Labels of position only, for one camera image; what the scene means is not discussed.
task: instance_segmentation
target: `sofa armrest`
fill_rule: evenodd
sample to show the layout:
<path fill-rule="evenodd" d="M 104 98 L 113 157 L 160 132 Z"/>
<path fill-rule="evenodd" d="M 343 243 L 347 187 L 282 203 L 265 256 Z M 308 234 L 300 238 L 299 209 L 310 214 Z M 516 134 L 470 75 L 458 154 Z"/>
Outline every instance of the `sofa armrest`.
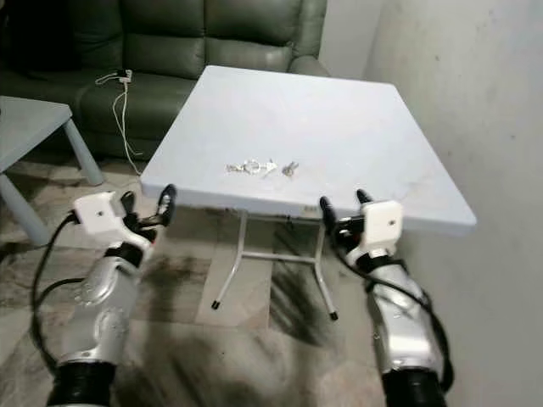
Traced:
<path fill-rule="evenodd" d="M 288 72 L 301 75 L 330 76 L 328 71 L 312 55 L 304 55 L 293 59 Z"/>

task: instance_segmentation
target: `metal table leg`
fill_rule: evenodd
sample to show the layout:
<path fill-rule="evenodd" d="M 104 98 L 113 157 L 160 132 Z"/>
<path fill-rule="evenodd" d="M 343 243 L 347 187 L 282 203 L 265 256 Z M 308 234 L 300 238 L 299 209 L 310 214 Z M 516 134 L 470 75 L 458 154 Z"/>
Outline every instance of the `metal table leg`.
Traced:
<path fill-rule="evenodd" d="M 324 225 L 321 225 L 319 227 L 319 235 L 316 239 L 315 267 L 313 270 L 315 271 L 316 282 L 321 289 L 322 297 L 324 298 L 324 302 L 326 304 L 326 308 L 328 309 L 328 313 L 330 314 L 330 318 L 336 321 L 338 319 L 338 311 L 336 310 L 336 307 L 333 306 L 332 296 L 328 291 L 328 286 L 326 285 L 326 282 L 324 282 L 324 279 L 322 278 L 321 260 L 322 248 L 324 246 L 324 235 L 325 228 Z"/>
<path fill-rule="evenodd" d="M 236 271 L 238 271 L 239 264 L 241 263 L 241 258 L 244 256 L 246 231 L 247 231 L 247 212 L 242 212 L 241 220 L 239 222 L 238 252 L 236 253 L 236 261 L 234 261 L 234 266 L 230 270 L 230 274 L 228 274 L 227 280 L 222 285 L 219 296 L 216 298 L 215 301 L 213 301 L 213 304 L 211 305 L 212 309 L 219 308 L 219 305 L 221 305 L 221 300 L 224 297 L 224 294 L 227 293 L 228 286 L 230 286 L 230 283 L 232 282 L 232 279 L 234 278 Z"/>
<path fill-rule="evenodd" d="M 325 235 L 324 226 L 321 225 L 319 228 L 319 234 L 316 240 L 315 257 L 295 256 L 295 255 L 289 255 L 289 254 L 246 252 L 244 248 L 245 248 L 245 232 L 247 230 L 248 217 L 249 215 L 247 214 L 247 212 L 242 212 L 241 220 L 239 223 L 238 251 L 236 252 L 236 260 L 234 261 L 234 266 L 230 270 L 230 274 L 228 274 L 226 281 L 222 285 L 222 288 L 221 288 L 221 291 L 219 292 L 218 297 L 216 298 L 215 301 L 213 301 L 211 308 L 218 309 L 219 305 L 221 305 L 222 298 L 226 294 L 227 289 L 230 286 L 230 283 L 232 282 L 234 275 L 238 271 L 239 264 L 241 263 L 241 260 L 243 257 L 249 258 L 249 259 L 262 259 L 262 260 L 271 260 L 271 261 L 282 260 L 282 261 L 291 261 L 295 263 L 306 263 L 306 264 L 313 265 L 316 282 L 321 290 L 322 296 L 324 298 L 324 302 L 327 306 L 328 314 L 330 315 L 330 318 L 332 318 L 332 320 L 334 321 L 337 320 L 338 312 L 335 306 L 333 305 L 332 296 L 330 295 L 330 291 L 328 290 L 326 282 L 324 281 L 324 278 L 322 277 L 321 259 L 322 259 L 322 247 L 324 246 L 324 235 Z M 277 218 L 272 218 L 272 217 L 265 218 L 262 216 L 258 216 L 258 219 L 271 220 L 271 221 L 277 220 Z"/>

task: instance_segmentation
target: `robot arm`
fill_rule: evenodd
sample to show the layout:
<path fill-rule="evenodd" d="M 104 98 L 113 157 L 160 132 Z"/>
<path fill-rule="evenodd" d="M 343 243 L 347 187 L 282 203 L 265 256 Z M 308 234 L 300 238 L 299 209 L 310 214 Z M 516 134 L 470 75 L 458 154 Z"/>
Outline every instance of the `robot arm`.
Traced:
<path fill-rule="evenodd" d="M 402 208 L 395 201 L 373 202 L 357 192 L 361 214 L 336 221 L 321 198 L 333 250 L 366 280 L 373 345 L 388 407 L 444 407 L 452 384 L 445 332 L 426 293 L 403 261 L 392 259 L 401 234 Z"/>
<path fill-rule="evenodd" d="M 47 406 L 109 406 L 142 265 L 153 250 L 156 226 L 170 224 L 175 198 L 176 189 L 169 185 L 156 214 L 143 220 L 133 212 L 132 192 L 119 201 L 113 192 L 76 200 L 79 223 L 109 248 L 76 290 L 76 308 L 64 329 L 63 354 Z"/>

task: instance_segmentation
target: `charger plug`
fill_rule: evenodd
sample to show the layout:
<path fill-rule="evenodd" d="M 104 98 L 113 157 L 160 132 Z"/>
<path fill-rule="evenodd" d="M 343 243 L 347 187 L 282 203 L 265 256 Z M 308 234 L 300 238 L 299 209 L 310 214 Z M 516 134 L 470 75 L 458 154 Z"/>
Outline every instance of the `charger plug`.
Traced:
<path fill-rule="evenodd" d="M 119 76 L 120 83 L 132 82 L 132 70 L 117 70 L 117 76 Z"/>

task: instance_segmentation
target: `table top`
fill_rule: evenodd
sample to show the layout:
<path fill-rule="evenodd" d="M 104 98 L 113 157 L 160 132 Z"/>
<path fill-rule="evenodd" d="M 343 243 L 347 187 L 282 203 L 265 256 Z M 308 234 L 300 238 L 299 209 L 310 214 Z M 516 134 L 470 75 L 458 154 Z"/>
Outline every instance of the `table top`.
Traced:
<path fill-rule="evenodd" d="M 70 117 L 70 106 L 0 96 L 0 173 L 21 159 Z"/>
<path fill-rule="evenodd" d="M 272 159 L 264 177 L 228 164 Z M 283 166 L 295 161 L 292 177 Z M 141 176 L 146 195 L 173 183 L 178 203 L 320 218 L 360 210 L 355 190 L 404 205 L 410 230 L 468 232 L 472 210 L 390 84 L 206 67 Z"/>

